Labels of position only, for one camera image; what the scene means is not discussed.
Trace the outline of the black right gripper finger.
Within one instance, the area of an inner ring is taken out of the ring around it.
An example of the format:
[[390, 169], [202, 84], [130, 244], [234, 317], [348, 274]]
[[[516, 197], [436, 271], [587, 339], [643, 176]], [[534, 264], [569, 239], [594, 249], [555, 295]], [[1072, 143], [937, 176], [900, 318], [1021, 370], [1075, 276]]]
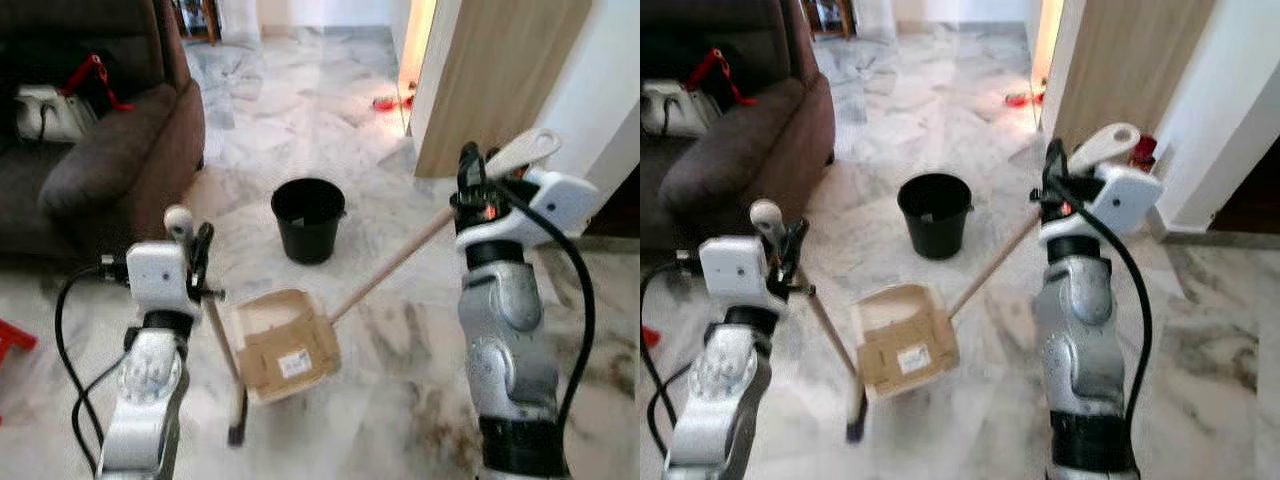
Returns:
[[1061, 138], [1052, 138], [1048, 142], [1044, 155], [1043, 188], [1044, 191], [1066, 191], [1064, 179], [1068, 177], [1068, 154]]
[[486, 189], [486, 155], [476, 143], [466, 143], [460, 155], [457, 191], [462, 196], [484, 196]]

